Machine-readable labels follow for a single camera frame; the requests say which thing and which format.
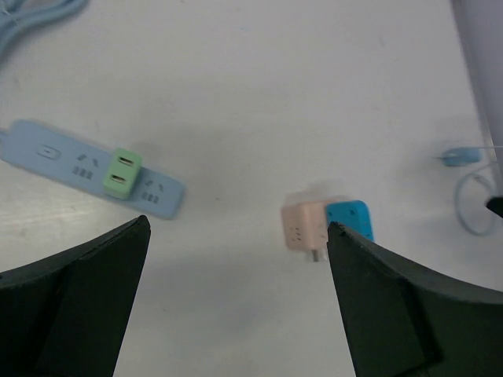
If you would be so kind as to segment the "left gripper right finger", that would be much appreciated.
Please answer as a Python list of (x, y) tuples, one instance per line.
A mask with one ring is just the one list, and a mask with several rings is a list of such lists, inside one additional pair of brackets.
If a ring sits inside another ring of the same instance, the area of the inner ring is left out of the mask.
[(329, 263), (357, 376), (500, 376), (502, 293), (331, 223)]

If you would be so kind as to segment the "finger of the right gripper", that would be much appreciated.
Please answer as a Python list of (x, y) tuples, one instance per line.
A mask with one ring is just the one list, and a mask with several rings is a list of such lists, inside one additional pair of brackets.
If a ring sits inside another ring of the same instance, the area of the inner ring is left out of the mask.
[(503, 218), (503, 196), (491, 196), (486, 201), (485, 207), (499, 218)]

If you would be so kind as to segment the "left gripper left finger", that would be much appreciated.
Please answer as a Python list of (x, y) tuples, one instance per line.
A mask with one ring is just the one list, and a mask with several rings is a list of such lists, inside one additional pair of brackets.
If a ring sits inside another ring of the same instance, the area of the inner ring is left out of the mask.
[(142, 215), (1, 274), (3, 376), (111, 376), (149, 247)]

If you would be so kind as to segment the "light blue charger with cable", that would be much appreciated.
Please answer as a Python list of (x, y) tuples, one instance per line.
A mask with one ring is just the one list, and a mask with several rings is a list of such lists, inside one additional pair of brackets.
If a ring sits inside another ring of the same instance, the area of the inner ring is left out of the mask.
[[(497, 146), (460, 146), (456, 148), (449, 148), (442, 152), (439, 156), (435, 158), (440, 160), (445, 167), (468, 167), (482, 161), (483, 150), (495, 150), (502, 149), (501, 145)], [(482, 230), (477, 230), (473, 228), (467, 218), (463, 215), (461, 209), (461, 194), (464, 186), (468, 183), (470, 179), (477, 181), (483, 188), (486, 189), (489, 199), (491, 196), (501, 196), (497, 194), (497, 189), (495, 185), (492, 185), (490, 181), (481, 175), (484, 169), (492, 167), (496, 162), (486, 163), (480, 167), (475, 168), (473, 171), (466, 173), (462, 176), (456, 183), (453, 189), (453, 208), (455, 217), (461, 226), (461, 228), (471, 234), (472, 236), (485, 237), (494, 233), (497, 228), (497, 219), (499, 218), (496, 214), (491, 212), (489, 225)]]

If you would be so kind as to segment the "blue plug adapter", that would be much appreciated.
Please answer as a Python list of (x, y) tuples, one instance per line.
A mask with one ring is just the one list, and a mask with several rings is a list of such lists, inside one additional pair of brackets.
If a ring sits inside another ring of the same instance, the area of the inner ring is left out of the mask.
[(374, 241), (373, 227), (368, 206), (361, 200), (330, 203), (325, 207), (326, 221), (339, 222), (366, 239)]

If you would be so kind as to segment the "pink cube socket adapter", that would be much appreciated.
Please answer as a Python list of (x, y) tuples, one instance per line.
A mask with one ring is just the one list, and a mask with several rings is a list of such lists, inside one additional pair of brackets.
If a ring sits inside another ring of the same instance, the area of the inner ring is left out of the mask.
[(314, 262), (328, 260), (326, 203), (310, 201), (281, 208), (286, 247), (310, 254)]

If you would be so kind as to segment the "green plug adapter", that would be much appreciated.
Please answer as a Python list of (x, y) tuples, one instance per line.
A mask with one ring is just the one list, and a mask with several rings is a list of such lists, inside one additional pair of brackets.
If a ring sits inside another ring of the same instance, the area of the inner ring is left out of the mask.
[(124, 148), (113, 154), (103, 180), (105, 194), (116, 199), (128, 199), (141, 170), (142, 157)]

